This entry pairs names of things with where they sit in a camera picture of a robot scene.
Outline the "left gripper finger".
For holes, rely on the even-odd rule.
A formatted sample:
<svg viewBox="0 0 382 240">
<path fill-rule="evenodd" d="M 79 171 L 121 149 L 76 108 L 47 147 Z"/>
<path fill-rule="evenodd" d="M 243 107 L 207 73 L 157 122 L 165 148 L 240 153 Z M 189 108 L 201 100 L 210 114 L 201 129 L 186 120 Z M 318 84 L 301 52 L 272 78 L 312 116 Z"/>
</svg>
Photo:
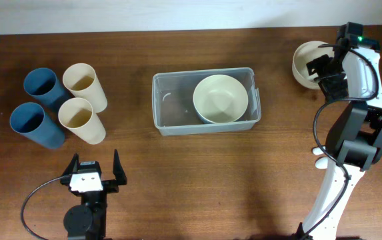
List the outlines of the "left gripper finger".
<svg viewBox="0 0 382 240">
<path fill-rule="evenodd" d="M 68 164 L 68 166 L 64 170 L 63 176 L 72 175 L 72 174 L 76 173 L 78 165 L 79 165 L 79 155 L 77 153 L 75 153 L 71 162 Z"/>
<path fill-rule="evenodd" d="M 118 185 L 127 184 L 127 177 L 121 165 L 119 154 L 116 149 L 114 150 L 114 157 L 113 157 L 113 174 L 115 176 L 115 180 Z"/>
</svg>

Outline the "cream bowl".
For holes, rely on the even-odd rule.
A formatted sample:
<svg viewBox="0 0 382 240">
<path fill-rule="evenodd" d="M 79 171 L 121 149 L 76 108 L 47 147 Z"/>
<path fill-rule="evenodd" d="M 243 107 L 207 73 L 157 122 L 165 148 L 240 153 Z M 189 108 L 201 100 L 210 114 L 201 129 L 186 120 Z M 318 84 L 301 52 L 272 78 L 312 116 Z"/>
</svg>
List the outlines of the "cream bowl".
<svg viewBox="0 0 382 240">
<path fill-rule="evenodd" d="M 217 123 L 241 118 L 248 104 L 248 93 L 243 84 L 228 75 L 208 76 L 197 84 L 193 92 L 196 112 Z"/>
<path fill-rule="evenodd" d="M 319 48 L 325 44 L 322 41 L 310 41 L 300 45 L 293 54 L 292 72 L 295 80 L 308 89 L 320 90 L 319 85 L 314 82 L 317 74 L 309 75 L 307 70 L 308 62 L 321 57 L 322 55 L 334 56 L 331 48 Z"/>
</svg>

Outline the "blue bowl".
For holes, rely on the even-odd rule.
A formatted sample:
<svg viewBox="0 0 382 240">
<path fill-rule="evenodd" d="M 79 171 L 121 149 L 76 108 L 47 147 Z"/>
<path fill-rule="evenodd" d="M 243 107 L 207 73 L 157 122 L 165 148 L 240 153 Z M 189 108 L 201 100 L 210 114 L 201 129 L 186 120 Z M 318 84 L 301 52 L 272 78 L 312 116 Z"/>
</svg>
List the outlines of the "blue bowl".
<svg viewBox="0 0 382 240">
<path fill-rule="evenodd" d="M 214 121 L 210 121 L 206 118 L 204 118 L 204 116 L 202 116 L 200 113 L 197 112 L 197 116 L 198 118 L 205 124 L 212 124 L 212 123 L 217 123 L 217 122 L 214 122 Z"/>
</svg>

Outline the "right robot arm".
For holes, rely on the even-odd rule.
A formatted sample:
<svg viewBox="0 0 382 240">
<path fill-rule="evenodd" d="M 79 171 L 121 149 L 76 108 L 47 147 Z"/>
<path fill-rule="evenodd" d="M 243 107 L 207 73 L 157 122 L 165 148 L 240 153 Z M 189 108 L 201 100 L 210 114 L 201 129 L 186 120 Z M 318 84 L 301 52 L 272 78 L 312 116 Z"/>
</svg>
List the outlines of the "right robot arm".
<svg viewBox="0 0 382 240">
<path fill-rule="evenodd" d="M 346 102 L 325 143 L 316 139 L 316 167 L 326 174 L 315 204 L 293 239 L 336 239 L 347 202 L 365 172 L 382 157 L 380 44 L 363 26 L 340 26 L 334 44 L 312 41 L 293 56 L 293 75 L 306 88 L 320 89 L 327 106 Z"/>
</svg>

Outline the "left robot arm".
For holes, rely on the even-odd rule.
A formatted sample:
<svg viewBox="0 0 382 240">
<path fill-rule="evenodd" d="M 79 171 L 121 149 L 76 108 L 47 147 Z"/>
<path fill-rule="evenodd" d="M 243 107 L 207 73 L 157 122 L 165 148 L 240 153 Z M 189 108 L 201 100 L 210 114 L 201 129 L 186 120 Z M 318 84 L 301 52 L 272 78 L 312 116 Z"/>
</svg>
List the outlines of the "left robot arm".
<svg viewBox="0 0 382 240">
<path fill-rule="evenodd" d="M 118 193 L 120 185 L 127 184 L 127 177 L 121 166 L 119 154 L 113 155 L 114 179 L 102 180 L 100 164 L 97 161 L 80 162 L 74 154 L 62 174 L 60 183 L 81 198 L 81 203 L 66 212 L 63 225 L 68 239 L 104 239 L 106 236 L 107 196 Z"/>
</svg>

